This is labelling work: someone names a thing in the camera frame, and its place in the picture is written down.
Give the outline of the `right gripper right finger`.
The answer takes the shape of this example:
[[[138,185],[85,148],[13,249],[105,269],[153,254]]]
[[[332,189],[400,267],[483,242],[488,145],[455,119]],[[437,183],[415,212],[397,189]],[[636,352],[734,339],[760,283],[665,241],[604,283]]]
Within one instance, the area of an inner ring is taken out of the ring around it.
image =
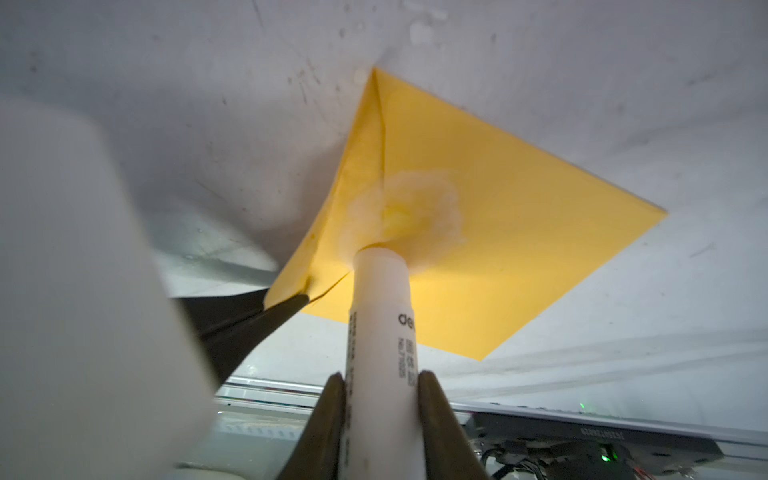
[[[418,409],[429,480],[489,479],[432,371],[419,373]]]

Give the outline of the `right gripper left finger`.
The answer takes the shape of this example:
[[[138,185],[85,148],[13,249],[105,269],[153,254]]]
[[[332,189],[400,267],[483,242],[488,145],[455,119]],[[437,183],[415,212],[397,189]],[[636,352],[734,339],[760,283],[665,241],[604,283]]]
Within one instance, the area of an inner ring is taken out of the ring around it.
[[[278,480],[334,480],[346,413],[346,386],[341,373],[331,375]]]

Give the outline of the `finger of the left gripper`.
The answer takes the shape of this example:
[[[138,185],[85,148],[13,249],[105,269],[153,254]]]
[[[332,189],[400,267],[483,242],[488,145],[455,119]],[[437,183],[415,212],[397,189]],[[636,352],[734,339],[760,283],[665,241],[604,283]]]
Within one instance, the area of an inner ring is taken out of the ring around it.
[[[222,386],[261,342],[308,303],[307,295],[298,294],[207,335],[204,346],[218,385]]]
[[[267,289],[225,296],[177,297],[196,335],[205,339],[264,310]]]

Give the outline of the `white glue stick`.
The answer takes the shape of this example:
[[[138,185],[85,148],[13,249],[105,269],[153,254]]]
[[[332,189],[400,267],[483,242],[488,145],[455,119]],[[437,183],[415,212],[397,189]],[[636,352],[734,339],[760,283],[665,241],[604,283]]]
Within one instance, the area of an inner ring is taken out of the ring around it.
[[[423,479],[418,357],[409,269],[381,247],[353,260],[341,479]]]

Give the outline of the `yellow envelope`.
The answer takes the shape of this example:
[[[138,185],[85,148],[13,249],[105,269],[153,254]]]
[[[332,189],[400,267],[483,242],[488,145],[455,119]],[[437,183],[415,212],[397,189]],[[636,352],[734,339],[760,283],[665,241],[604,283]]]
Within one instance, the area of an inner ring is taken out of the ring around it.
[[[382,70],[330,192],[266,296],[343,322],[367,247],[411,270],[416,335],[482,360],[655,227],[662,208]]]

